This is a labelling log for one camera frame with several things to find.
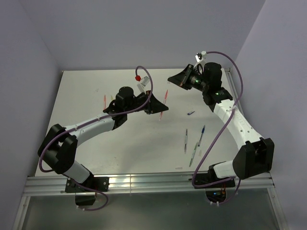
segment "wall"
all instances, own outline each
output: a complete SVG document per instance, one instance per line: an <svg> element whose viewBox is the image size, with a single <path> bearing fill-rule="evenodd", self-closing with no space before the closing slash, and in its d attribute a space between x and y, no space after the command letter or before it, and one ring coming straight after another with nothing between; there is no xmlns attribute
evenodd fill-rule
<svg viewBox="0 0 307 230"><path fill-rule="evenodd" d="M203 50L236 58L264 0L20 2L61 69L87 70L181 68Z"/></svg>
<svg viewBox="0 0 307 230"><path fill-rule="evenodd" d="M307 226L306 12L305 0L267 0L236 60L244 113L275 142L272 176L294 230Z"/></svg>
<svg viewBox="0 0 307 230"><path fill-rule="evenodd" d="M59 69L17 0L0 2L0 229L11 229L59 86Z"/></svg>

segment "gray floor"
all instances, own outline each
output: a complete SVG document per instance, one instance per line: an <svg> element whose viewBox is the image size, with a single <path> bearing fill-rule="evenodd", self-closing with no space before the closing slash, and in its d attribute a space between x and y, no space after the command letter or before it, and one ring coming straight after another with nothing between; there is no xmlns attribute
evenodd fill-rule
<svg viewBox="0 0 307 230"><path fill-rule="evenodd" d="M95 212L76 209L73 196L32 197L23 230L42 229L277 230L278 226L267 190L258 189L241 190L219 208L207 203L204 191L111 195L109 205Z"/></svg>

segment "table surface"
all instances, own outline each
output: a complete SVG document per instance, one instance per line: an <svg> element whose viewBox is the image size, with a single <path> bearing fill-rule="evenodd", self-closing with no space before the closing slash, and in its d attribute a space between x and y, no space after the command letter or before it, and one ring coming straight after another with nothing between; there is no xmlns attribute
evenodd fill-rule
<svg viewBox="0 0 307 230"><path fill-rule="evenodd" d="M194 171L222 128L222 121L211 112L196 89L186 91L167 83L167 78L182 69L150 69L153 78L154 96L163 102L168 90L166 105L169 111L147 115L137 112L128 115L128 120L116 130L102 133L77 149L76 160L93 174L125 173L164 173ZM146 74L140 70L139 75ZM62 126L77 124L97 116L111 96L115 98L123 86L134 89L139 94L134 79L135 70L90 70L65 71L60 83L48 130L54 124ZM222 86L229 92L230 84L223 70ZM194 162L189 162L195 143L200 139L202 127L206 125L201 146L197 148ZM184 153L185 131L188 129L188 150ZM207 170L214 163L232 160L238 149L230 132L226 129L213 147L201 170ZM39 168L36 176L52 176L54 172L42 173Z"/></svg>

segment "white tabletop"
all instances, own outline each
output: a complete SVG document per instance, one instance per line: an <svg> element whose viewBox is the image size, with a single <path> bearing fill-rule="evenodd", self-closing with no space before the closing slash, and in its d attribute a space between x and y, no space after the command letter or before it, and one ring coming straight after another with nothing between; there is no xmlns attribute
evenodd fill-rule
<svg viewBox="0 0 307 230"><path fill-rule="evenodd" d="M195 170L208 146L222 128L222 121L211 112L202 100L202 94L196 89L186 91L176 85L168 84L167 78L182 69L150 69L153 78L154 96L163 102L168 89L166 105L169 111L147 115L137 112L128 115L128 120L116 130L102 133L77 149L76 160L93 174L122 173L164 173L188 172ZM134 94L140 91L134 79L133 69L129 70L91 70L65 71L60 83L58 95L48 129L54 124L62 126L77 124L102 112L104 95L107 104L111 95L115 98L123 86L130 86ZM223 70L222 86L229 92L230 86ZM201 146L198 147L194 162L189 167L195 143L201 136L203 125L206 130ZM184 154L185 130L188 129L188 151ZM214 163L232 160L237 154L236 143L225 130L213 147L202 170ZM42 173L37 168L36 176L52 176L54 172Z"/></svg>

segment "green pen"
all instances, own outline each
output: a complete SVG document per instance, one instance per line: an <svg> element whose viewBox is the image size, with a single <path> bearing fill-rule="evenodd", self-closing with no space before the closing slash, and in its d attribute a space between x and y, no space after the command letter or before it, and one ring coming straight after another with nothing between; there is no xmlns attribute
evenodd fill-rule
<svg viewBox="0 0 307 230"><path fill-rule="evenodd" d="M194 157L195 157L195 153L196 153L197 146L198 146L198 141L196 142L194 151L193 151L193 153L192 153L192 158L191 158L190 166L189 166L189 167L191 167L191 165L192 165L192 163L193 163L193 160L194 160Z"/></svg>

